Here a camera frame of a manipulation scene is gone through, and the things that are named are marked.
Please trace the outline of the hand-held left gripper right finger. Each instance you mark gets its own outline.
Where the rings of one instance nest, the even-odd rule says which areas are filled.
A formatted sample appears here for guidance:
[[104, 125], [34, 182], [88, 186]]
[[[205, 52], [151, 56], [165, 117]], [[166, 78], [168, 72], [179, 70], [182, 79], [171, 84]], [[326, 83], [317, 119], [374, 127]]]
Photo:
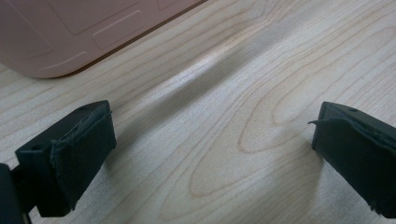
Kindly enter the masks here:
[[386, 218], [396, 218], [396, 128], [356, 108], [324, 102], [312, 148]]

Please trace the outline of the pink plastic tray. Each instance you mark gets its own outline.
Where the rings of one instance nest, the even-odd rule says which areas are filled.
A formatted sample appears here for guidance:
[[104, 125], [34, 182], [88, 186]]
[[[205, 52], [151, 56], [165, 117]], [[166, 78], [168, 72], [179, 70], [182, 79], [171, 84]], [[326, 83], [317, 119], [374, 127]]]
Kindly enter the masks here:
[[28, 77], [76, 72], [206, 0], [0, 0], [0, 63]]

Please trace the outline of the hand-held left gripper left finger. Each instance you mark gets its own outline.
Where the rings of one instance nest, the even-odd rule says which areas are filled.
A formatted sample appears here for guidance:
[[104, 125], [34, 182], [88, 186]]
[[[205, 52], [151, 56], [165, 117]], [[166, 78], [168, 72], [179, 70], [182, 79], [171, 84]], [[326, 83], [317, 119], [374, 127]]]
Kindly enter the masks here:
[[17, 149], [22, 207], [63, 217], [117, 144], [109, 101], [81, 106]]

